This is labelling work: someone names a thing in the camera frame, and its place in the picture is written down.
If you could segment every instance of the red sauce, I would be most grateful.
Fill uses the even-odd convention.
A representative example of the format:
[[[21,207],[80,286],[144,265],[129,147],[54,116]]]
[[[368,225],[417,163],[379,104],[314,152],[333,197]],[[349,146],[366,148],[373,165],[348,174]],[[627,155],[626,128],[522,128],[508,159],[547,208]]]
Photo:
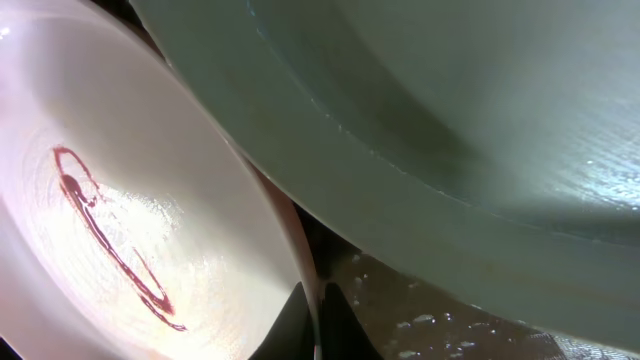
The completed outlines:
[[[140,296],[140,300],[142,301],[142,303],[144,303],[144,305],[149,308],[149,310],[158,319],[160,319],[168,326],[177,331],[187,330],[184,325],[177,325],[167,320],[167,314],[174,315],[175,313],[173,305],[171,304],[169,297],[164,291],[164,288],[162,287],[162,285],[160,285],[155,275],[153,274],[151,269],[149,269],[149,266],[144,261],[142,256],[140,256],[138,251],[134,249],[136,255],[142,262],[142,265],[144,265],[144,268],[147,270],[147,273],[149,273],[149,276],[151,276],[151,279],[156,284],[156,287],[160,290],[162,297],[158,297],[153,292],[151,292],[151,290],[149,290],[149,287],[145,285],[144,282],[142,282],[142,280],[140,280],[140,278],[133,272],[133,270],[131,270],[131,268],[120,258],[113,246],[111,246],[109,239],[107,239],[104,232],[102,232],[100,226],[91,215],[90,209],[95,208],[98,205],[99,200],[104,202],[105,199],[100,193],[100,186],[98,186],[98,183],[93,179],[93,176],[91,176],[91,173],[89,172],[87,166],[82,162],[82,160],[80,160],[78,155],[73,152],[73,150],[67,149],[65,147],[58,146],[54,148],[53,154],[55,156],[58,174],[60,175],[60,188],[62,189],[62,192],[67,197],[71,205],[73,205],[78,210],[78,213],[84,220],[85,225],[87,226],[93,237],[98,241],[100,246],[102,246],[102,248],[107,252],[107,255],[118,264],[120,270],[122,270],[122,272],[131,280],[131,282],[133,282],[138,290],[138,296]],[[62,168],[62,162],[60,160],[63,155],[72,156],[75,161],[82,167],[82,170],[87,175],[91,184],[95,188],[97,196],[93,196],[91,199],[88,199],[82,193],[82,189],[80,188],[80,184],[78,183],[78,181],[73,176],[65,173],[64,169]]]

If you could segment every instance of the green plate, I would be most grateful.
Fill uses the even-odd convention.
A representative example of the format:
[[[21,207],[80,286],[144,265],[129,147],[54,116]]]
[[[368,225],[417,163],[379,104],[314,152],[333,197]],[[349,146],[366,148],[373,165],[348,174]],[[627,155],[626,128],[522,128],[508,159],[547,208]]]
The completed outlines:
[[[640,351],[640,3],[132,2],[340,235],[494,314]]]

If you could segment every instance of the sauce drip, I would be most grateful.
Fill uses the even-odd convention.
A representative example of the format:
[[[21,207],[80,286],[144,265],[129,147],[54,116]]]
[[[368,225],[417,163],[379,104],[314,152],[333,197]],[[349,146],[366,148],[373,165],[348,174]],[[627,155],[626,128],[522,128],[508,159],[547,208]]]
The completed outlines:
[[[104,202],[105,199],[100,193],[100,186],[98,186],[98,183],[93,179],[93,176],[91,176],[91,172],[89,172],[87,166],[82,162],[82,160],[80,160],[80,157],[78,157],[78,155],[73,150],[70,150],[68,148],[62,146],[55,147],[53,149],[53,154],[55,156],[56,167],[58,168],[58,174],[60,176],[60,188],[62,189],[62,192],[69,200],[71,205],[73,205],[78,210],[78,213],[84,220],[85,225],[87,226],[93,237],[98,241],[100,246],[102,246],[102,248],[107,252],[107,255],[118,264],[120,270],[122,270],[122,272],[133,282],[138,290],[138,296],[140,297],[142,303],[153,313],[153,315],[155,315],[158,319],[160,319],[168,326],[177,331],[187,330],[184,325],[174,324],[170,322],[165,316],[165,314],[175,314],[173,305],[171,304],[169,297],[164,291],[164,288],[162,287],[162,285],[160,285],[151,269],[149,269],[149,266],[144,261],[140,253],[138,253],[138,251],[134,249],[136,255],[138,256],[138,259],[140,259],[147,273],[156,284],[156,287],[160,290],[162,297],[158,297],[153,292],[151,292],[151,290],[149,290],[149,287],[147,287],[147,285],[145,285],[144,282],[142,282],[142,280],[140,280],[140,278],[133,272],[133,270],[131,270],[131,268],[120,258],[113,246],[111,246],[109,239],[107,239],[104,232],[100,229],[100,226],[98,226],[95,218],[91,215],[90,209],[96,207],[96,205],[98,204],[98,200]],[[72,156],[82,167],[82,170],[87,175],[91,184],[95,188],[97,196],[93,196],[91,199],[88,199],[83,194],[78,181],[73,176],[64,172],[64,169],[62,168],[61,157],[65,154]]]

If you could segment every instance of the red sauce smear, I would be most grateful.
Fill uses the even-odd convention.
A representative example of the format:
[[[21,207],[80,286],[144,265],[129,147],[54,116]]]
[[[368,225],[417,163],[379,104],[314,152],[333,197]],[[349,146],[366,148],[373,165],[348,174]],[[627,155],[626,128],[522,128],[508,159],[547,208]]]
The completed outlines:
[[[155,275],[153,275],[153,272],[151,271],[151,269],[149,269],[149,266],[147,266],[147,263],[144,261],[142,256],[140,256],[138,251],[135,249],[133,250],[135,251],[140,261],[142,262],[142,265],[144,265],[144,268],[147,270],[147,273],[149,273],[149,276],[151,276],[151,279],[153,280],[153,282],[156,284],[158,289],[160,289],[160,293],[162,293],[162,298],[152,293],[151,290],[149,290],[149,288],[142,282],[142,280],[140,280],[140,278],[133,272],[133,270],[131,270],[131,268],[124,261],[122,261],[118,253],[113,248],[113,246],[111,246],[109,239],[107,239],[104,232],[102,232],[96,220],[91,215],[90,209],[96,207],[96,205],[98,204],[98,200],[101,200],[104,202],[105,199],[100,193],[100,186],[98,186],[98,183],[93,179],[93,176],[91,176],[91,172],[89,172],[89,169],[87,168],[87,166],[82,162],[82,160],[80,160],[80,157],[78,157],[78,155],[73,150],[70,150],[68,148],[65,148],[62,146],[55,147],[53,149],[53,154],[55,156],[56,167],[58,168],[58,174],[60,175],[60,188],[62,189],[62,192],[67,197],[71,205],[73,205],[78,210],[79,214],[82,216],[84,220],[85,225],[87,226],[87,228],[89,229],[93,237],[98,241],[100,246],[102,246],[102,248],[107,252],[109,257],[118,264],[118,266],[120,267],[120,270],[122,270],[122,272],[124,272],[124,274],[129,279],[131,279],[133,284],[138,289],[138,296],[140,297],[140,300],[142,301],[142,303],[147,308],[149,308],[149,310],[151,310],[153,315],[155,315],[158,319],[160,319],[162,322],[164,322],[168,326],[172,327],[177,331],[187,330],[187,328],[184,325],[174,324],[170,322],[165,316],[165,314],[174,315],[175,311],[173,310],[173,305],[171,305],[171,301],[169,300],[169,297],[164,291],[164,288],[160,285]],[[62,157],[62,155],[65,155],[65,154],[72,156],[78,162],[78,164],[80,164],[80,166],[82,167],[82,170],[87,175],[87,177],[91,181],[91,184],[95,188],[98,196],[93,196],[91,199],[88,199],[82,193],[82,189],[80,188],[80,184],[78,183],[78,181],[73,176],[64,172],[60,158]]]

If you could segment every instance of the white bowl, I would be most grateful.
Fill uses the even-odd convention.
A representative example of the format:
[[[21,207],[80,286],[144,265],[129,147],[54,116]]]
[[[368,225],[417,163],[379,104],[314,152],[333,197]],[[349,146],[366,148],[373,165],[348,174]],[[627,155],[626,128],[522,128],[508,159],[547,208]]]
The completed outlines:
[[[3,1],[0,34],[0,334],[28,358],[250,356],[308,258],[253,171],[92,6]]]

